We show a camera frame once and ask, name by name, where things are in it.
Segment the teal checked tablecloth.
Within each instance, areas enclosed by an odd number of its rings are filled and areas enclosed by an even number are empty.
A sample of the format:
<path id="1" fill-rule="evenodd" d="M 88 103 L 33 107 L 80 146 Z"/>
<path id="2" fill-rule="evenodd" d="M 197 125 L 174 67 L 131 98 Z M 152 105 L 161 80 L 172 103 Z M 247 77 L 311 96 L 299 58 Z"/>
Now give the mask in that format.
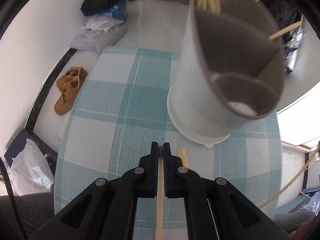
<path id="1" fill-rule="evenodd" d="M 201 177 L 226 178 L 255 205 L 280 189 L 281 142 L 272 114 L 206 147 L 179 133 L 167 113 L 167 95 L 179 55 L 109 47 L 82 85 L 61 141 L 54 185 L 59 212 L 95 179 L 121 177 L 148 155 L 152 142 L 185 148 Z"/>

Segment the wooden chopstick on table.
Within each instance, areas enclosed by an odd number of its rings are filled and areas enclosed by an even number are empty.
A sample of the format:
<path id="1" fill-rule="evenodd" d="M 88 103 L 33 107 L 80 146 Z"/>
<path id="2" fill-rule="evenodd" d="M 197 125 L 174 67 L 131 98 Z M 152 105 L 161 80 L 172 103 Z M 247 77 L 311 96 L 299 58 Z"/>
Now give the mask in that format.
<path id="1" fill-rule="evenodd" d="M 185 147 L 177 149 L 177 155 L 181 158 L 184 167 L 189 168 L 189 161 L 187 157 L 187 150 Z"/>

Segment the white plastic bag near box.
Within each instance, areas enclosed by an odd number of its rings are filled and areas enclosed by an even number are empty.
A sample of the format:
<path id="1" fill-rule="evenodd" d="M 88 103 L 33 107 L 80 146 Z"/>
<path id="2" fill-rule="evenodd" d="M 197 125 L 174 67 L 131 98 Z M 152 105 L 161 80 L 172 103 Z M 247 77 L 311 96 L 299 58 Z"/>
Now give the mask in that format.
<path id="1" fill-rule="evenodd" d="M 19 196 L 48 193 L 54 176 L 48 161 L 34 141 L 27 139 L 24 149 L 13 159 L 11 166 L 13 185 Z"/>

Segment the grey utensil holder cup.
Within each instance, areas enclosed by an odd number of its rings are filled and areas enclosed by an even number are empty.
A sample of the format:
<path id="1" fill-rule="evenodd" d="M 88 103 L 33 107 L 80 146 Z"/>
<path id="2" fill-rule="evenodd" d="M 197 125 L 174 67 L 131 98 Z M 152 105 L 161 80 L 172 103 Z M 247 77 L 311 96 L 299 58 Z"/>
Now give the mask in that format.
<path id="1" fill-rule="evenodd" d="M 176 129 L 207 146 L 270 115 L 284 87 L 278 26 L 255 0 L 220 0 L 221 13 L 190 0 L 180 65 L 167 108 Z"/>

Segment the brown suede boots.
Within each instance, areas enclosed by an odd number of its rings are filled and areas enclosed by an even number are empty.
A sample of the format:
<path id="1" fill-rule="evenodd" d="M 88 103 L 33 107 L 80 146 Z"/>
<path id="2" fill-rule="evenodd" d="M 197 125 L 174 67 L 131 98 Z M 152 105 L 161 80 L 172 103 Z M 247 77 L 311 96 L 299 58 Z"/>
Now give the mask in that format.
<path id="1" fill-rule="evenodd" d="M 71 66 L 57 80 L 56 86 L 60 92 L 60 97 L 54 106 L 54 111 L 57 115 L 64 115 L 72 109 L 87 75 L 88 73 L 84 68 Z"/>

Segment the dark blue flat box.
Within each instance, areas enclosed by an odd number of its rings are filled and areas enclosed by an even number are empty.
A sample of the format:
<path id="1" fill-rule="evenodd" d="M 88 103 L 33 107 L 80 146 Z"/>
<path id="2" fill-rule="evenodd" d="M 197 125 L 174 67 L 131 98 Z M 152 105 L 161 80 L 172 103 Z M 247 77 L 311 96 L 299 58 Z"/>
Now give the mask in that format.
<path id="1" fill-rule="evenodd" d="M 7 149 L 4 157 L 9 167 L 12 166 L 13 159 L 16 158 L 18 154 L 24 149 L 27 139 L 35 142 L 35 144 L 38 146 L 38 148 L 48 161 L 52 174 L 55 175 L 58 153 L 55 152 L 50 146 L 48 146 L 34 132 L 28 129 L 22 129 Z"/>

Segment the black coat hanging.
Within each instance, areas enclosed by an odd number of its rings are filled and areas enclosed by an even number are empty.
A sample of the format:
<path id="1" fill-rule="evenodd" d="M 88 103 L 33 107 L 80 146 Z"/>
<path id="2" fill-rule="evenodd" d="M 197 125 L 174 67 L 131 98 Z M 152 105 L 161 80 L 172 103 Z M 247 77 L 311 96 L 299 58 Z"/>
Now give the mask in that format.
<path id="1" fill-rule="evenodd" d="M 300 25 L 302 13 L 290 0 L 259 0 L 271 13 L 278 25 L 278 31 L 268 39 L 282 38 L 283 45 L 287 33 Z"/>

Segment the silver folded umbrella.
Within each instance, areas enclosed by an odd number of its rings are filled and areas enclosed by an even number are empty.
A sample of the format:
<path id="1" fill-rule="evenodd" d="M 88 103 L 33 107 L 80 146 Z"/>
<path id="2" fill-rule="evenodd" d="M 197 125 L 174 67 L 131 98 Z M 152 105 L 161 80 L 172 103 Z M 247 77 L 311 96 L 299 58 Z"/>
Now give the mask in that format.
<path id="1" fill-rule="evenodd" d="M 293 72 L 298 57 L 298 49 L 303 40 L 303 22 L 304 16 L 301 16 L 300 25 L 290 30 L 285 38 L 284 47 L 284 64 L 285 74 L 289 75 Z"/>

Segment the white plastic bags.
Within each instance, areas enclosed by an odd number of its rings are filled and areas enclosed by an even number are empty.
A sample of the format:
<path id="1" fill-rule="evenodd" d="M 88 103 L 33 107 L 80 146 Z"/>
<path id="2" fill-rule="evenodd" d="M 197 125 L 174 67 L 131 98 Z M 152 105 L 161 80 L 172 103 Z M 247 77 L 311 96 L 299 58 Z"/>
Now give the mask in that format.
<path id="1" fill-rule="evenodd" d="M 73 38 L 70 47 L 76 50 L 90 50 L 101 54 L 115 45 L 124 35 L 126 24 L 123 20 L 105 14 L 91 16 L 80 35 Z"/>

